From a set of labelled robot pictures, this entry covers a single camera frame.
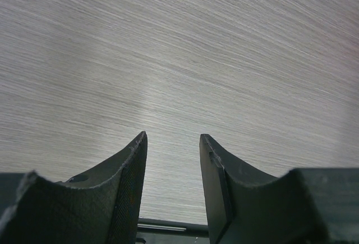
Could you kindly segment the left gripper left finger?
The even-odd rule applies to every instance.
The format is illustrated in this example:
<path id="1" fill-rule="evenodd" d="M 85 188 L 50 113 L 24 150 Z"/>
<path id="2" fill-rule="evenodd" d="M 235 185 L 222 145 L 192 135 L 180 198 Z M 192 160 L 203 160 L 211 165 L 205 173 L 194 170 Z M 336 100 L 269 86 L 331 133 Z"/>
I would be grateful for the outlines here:
<path id="1" fill-rule="evenodd" d="M 2 243 L 135 243 L 148 137 L 65 182 L 1 174 Z"/>

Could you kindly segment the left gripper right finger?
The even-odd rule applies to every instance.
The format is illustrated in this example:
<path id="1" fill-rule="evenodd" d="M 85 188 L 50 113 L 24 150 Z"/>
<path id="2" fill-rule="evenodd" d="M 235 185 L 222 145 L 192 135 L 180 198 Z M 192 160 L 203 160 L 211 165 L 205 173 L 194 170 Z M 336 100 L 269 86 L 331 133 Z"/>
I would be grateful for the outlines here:
<path id="1" fill-rule="evenodd" d="M 211 243 L 357 243 L 358 169 L 267 174 L 200 136 Z"/>

